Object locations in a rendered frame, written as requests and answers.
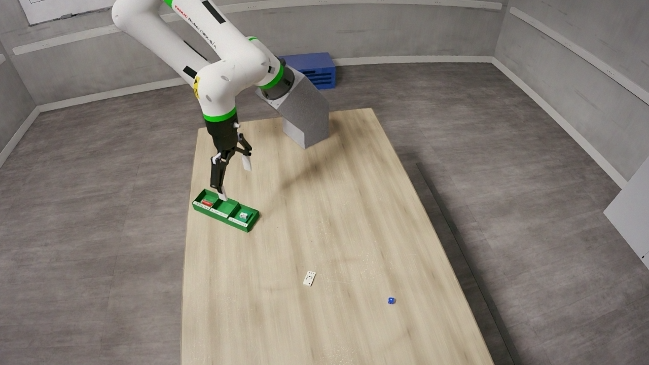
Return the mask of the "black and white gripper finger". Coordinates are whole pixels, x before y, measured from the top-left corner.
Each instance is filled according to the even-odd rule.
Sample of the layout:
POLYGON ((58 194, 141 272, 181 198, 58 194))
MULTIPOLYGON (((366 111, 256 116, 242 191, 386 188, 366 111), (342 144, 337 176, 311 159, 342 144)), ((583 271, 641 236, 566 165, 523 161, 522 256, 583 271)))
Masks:
POLYGON ((226 161, 221 160, 221 153, 217 154, 217 156, 215 157, 211 157, 211 176, 209 186, 213 189, 217 189, 220 199, 224 201, 227 201, 228 199, 224 189, 223 181, 231 155, 232 152, 228 151, 226 161))
POLYGON ((248 171, 252 171, 252 165, 250 163, 250 157, 249 157, 252 155, 252 153, 250 152, 252 151, 252 147, 244 138, 243 133, 238 132, 237 136, 239 138, 238 142, 242 145, 244 150, 236 146, 233 147, 233 150, 236 150, 237 152, 241 153, 244 168, 248 171))

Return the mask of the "green rack of labelled bins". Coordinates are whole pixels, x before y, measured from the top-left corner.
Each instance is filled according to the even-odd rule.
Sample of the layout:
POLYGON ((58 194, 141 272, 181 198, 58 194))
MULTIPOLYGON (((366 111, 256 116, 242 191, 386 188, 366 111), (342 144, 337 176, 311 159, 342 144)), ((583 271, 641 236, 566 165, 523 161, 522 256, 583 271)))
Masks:
POLYGON ((260 216, 258 210, 250 208, 249 206, 241 205, 239 202, 230 199, 229 197, 227 197, 227 199, 227 201, 221 200, 217 193, 203 189, 199 196, 193 200, 192 205, 194 210, 248 233, 260 216), (201 203, 205 198, 213 201, 214 204, 208 206, 201 203), (244 209, 253 213, 247 223, 237 220, 237 217, 239 217, 244 209))

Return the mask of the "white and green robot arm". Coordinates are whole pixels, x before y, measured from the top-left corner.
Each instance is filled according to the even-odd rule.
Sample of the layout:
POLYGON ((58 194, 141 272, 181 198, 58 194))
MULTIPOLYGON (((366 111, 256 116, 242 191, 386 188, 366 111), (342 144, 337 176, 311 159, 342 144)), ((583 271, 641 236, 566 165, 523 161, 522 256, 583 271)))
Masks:
POLYGON ((242 35, 212 0, 116 0, 112 19, 192 86, 214 137, 229 136, 241 127, 237 93, 256 85, 264 97, 276 100, 294 85, 294 72, 283 67, 285 59, 274 56, 256 37, 242 35), (159 15, 163 2, 209 43, 221 61, 209 62, 165 23, 159 15))

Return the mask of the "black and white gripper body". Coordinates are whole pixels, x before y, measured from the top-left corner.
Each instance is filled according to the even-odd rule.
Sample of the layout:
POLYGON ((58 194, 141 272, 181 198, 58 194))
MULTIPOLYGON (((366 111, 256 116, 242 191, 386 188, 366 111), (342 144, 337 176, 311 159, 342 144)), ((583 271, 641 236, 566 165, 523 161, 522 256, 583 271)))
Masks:
MULTIPOLYGON (((238 143, 238 136, 237 136, 237 131, 230 134, 229 136, 217 138, 217 137, 212 137, 213 139, 213 144, 217 149, 217 154, 221 153, 221 159, 226 160, 228 151, 232 152, 232 156, 235 155, 236 150, 233 150, 233 147, 237 147, 238 143)), ((230 159, 232 158, 230 157, 230 159)))

